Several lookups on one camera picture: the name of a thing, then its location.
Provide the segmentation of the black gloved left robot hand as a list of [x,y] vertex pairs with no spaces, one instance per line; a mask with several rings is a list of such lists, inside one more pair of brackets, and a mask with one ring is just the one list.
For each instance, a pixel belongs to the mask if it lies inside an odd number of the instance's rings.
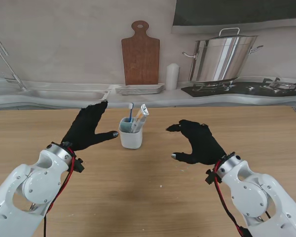
[[118,137],[117,131],[95,133],[107,106],[108,102],[105,100],[82,108],[61,142],[71,144],[70,149],[75,152]]

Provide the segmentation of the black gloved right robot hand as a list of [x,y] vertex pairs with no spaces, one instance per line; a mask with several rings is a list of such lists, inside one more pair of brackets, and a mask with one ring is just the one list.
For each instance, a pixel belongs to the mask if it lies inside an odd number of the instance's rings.
[[181,132],[188,139],[192,152],[172,153],[171,157],[188,164],[201,163],[204,165],[216,164],[220,158],[226,155],[224,149],[213,137],[208,125],[189,120],[180,120],[166,128],[169,132]]

